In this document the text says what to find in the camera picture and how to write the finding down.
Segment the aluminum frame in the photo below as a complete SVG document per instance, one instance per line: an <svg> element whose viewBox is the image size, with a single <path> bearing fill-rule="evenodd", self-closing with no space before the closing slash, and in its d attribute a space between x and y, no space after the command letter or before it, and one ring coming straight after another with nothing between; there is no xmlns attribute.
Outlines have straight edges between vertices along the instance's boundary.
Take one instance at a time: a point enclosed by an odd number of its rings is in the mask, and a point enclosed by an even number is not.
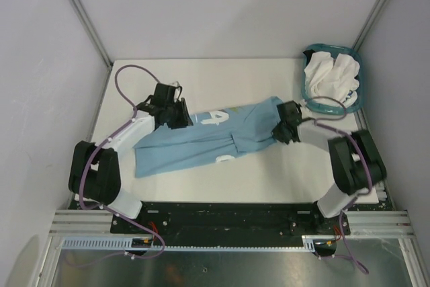
<svg viewBox="0 0 430 287"><path fill-rule="evenodd" d="M388 0L376 0L374 6L372 7L372 10L370 11L370 14L368 15L367 20L365 21L363 27L360 30L360 33L358 34L357 39L354 42L354 45L352 46L352 49L354 49L354 51L359 51L361 45L363 45L364 40L368 36L369 31L380 17L381 12L387 2Z"/></svg>
<svg viewBox="0 0 430 287"><path fill-rule="evenodd" d="M112 68L112 61L109 58L108 52L106 51L103 43L101 42L100 37L97 34L97 31L95 30L93 23L89 19L89 16L87 15L87 12L85 11L85 8L83 7L81 0L69 0L69 1L72 8L75 10L76 15L78 16L83 29L87 33L90 41L93 43L95 50L97 51L102 61L105 63L105 66L108 69Z"/></svg>
<svg viewBox="0 0 430 287"><path fill-rule="evenodd" d="M68 250L123 250L133 237L151 235L115 235L110 233L112 214L105 210L58 210L52 221L45 257L32 287L51 287L60 253ZM414 287L430 286L407 211L349 211L349 239L398 239L406 267ZM172 246L169 251L253 251L253 252L313 252L313 239L332 236L302 236L301 248L196 248Z"/></svg>

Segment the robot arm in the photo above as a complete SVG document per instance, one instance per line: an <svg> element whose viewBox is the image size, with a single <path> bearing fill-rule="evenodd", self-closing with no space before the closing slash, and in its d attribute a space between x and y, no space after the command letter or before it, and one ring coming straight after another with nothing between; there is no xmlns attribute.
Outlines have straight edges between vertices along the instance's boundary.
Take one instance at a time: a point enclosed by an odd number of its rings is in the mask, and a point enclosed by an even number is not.
<svg viewBox="0 0 430 287"><path fill-rule="evenodd" d="M91 162L91 169L85 180L84 197L107 205L110 209L128 218L136 218L142 202L121 186L119 160L144 136L160 125L171 129L192 126L185 99L175 99L174 87L158 83L154 95L137 105L136 116L123 131L100 149ZM81 141L75 147L69 178L70 191L78 194L82 173L90 154L100 143Z"/></svg>
<svg viewBox="0 0 430 287"><path fill-rule="evenodd" d="M335 183L316 203L321 215L332 218L359 194L368 192L368 179L362 162L346 136L322 128L312 118L302 118L300 106L289 101L277 106L281 122L273 129L280 142L307 142L330 154ZM357 143L367 164L373 185L386 178L386 168L368 130L348 132Z"/></svg>

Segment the red wire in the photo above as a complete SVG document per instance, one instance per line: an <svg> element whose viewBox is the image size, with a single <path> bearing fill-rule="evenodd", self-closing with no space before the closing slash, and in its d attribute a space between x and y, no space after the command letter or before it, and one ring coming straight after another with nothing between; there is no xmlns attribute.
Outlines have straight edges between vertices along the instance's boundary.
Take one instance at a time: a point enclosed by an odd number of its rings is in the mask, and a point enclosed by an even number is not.
<svg viewBox="0 0 430 287"><path fill-rule="evenodd" d="M150 221L150 222L148 222L149 223L149 225L150 226L152 226L152 228L153 228L153 231L154 232L156 232L156 233L158 233L159 232L159 230L157 229L157 227L155 226L155 223L153 222L153 221Z"/></svg>
<svg viewBox="0 0 430 287"><path fill-rule="evenodd" d="M339 230L339 228L336 225L333 225L333 228L335 230L336 236L339 236L336 238L336 241L339 241L340 239L342 239L341 231Z"/></svg>

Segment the number 4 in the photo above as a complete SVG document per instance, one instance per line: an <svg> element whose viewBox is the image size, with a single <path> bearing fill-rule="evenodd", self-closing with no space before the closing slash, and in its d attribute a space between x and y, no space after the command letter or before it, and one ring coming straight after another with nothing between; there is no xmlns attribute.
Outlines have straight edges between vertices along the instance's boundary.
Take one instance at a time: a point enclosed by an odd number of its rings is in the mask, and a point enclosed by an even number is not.
<svg viewBox="0 0 430 287"><path fill-rule="evenodd" d="M216 110L211 111L210 113L210 119L202 120L201 124L216 124L219 125L221 122L227 121L229 116L226 112Z"/></svg>

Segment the white table surface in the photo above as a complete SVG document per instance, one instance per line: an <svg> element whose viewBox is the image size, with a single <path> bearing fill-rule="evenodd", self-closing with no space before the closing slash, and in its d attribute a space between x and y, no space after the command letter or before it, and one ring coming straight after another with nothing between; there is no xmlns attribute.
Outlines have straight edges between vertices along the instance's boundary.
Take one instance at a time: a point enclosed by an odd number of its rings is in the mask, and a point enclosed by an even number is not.
<svg viewBox="0 0 430 287"><path fill-rule="evenodd" d="M258 103L271 95L284 101L302 99L301 59L117 60L95 126L95 142L111 134L132 114L114 85L115 72L127 64L146 67L162 83L180 82L190 114ZM129 68L121 72L119 84L137 104L153 93L156 83L144 71ZM354 115L330 124L357 130ZM144 178L135 178L134 170L131 150L120 161L123 188L143 201L158 202L313 202L334 183L329 154L304 143L276 143L233 161ZM376 203L378 197L373 191L357 202Z"/></svg>

